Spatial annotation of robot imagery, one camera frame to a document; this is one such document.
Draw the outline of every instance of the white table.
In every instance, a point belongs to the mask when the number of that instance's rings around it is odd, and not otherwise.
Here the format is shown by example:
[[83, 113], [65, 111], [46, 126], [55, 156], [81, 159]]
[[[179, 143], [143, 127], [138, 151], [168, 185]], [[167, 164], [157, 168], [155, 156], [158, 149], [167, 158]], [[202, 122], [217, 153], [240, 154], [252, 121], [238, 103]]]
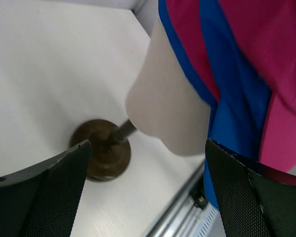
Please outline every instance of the white table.
[[[0, 0], [0, 176], [67, 149], [88, 119], [120, 124], [149, 37], [132, 12], [55, 1]], [[86, 181], [73, 237], [137, 237], [203, 157], [130, 138], [127, 172]]]

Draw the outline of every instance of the round brown base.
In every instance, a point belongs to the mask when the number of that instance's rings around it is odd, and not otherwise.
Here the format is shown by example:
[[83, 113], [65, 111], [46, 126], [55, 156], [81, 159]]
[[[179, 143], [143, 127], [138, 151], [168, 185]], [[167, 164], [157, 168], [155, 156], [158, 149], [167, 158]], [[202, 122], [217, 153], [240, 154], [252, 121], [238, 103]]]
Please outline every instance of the round brown base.
[[109, 135], [118, 127], [107, 120], [95, 119], [83, 123], [74, 132], [70, 147], [88, 139], [92, 146], [87, 179], [90, 181], [109, 181], [117, 178], [130, 162], [129, 142], [111, 146]]

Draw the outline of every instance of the blue cloth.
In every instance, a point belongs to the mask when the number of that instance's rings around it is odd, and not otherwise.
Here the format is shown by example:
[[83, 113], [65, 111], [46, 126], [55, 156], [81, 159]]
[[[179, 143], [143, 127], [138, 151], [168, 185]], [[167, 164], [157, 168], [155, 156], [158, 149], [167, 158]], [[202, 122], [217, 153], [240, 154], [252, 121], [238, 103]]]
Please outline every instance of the blue cloth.
[[[221, 92], [210, 137], [236, 153], [258, 160], [271, 91], [239, 50], [217, 0], [200, 0], [200, 21]], [[204, 185], [206, 197], [218, 208], [207, 165]]]

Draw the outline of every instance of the table surface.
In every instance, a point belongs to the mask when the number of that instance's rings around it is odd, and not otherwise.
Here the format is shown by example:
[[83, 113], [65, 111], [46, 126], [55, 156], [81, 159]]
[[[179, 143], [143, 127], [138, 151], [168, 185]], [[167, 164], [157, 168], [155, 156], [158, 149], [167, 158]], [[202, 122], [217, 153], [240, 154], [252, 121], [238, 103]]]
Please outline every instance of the table surface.
[[[121, 124], [149, 37], [129, 10], [0, 0], [0, 176], [67, 149], [89, 119]], [[203, 159], [181, 158], [139, 132], [127, 172], [86, 181], [73, 237], [137, 237]]]

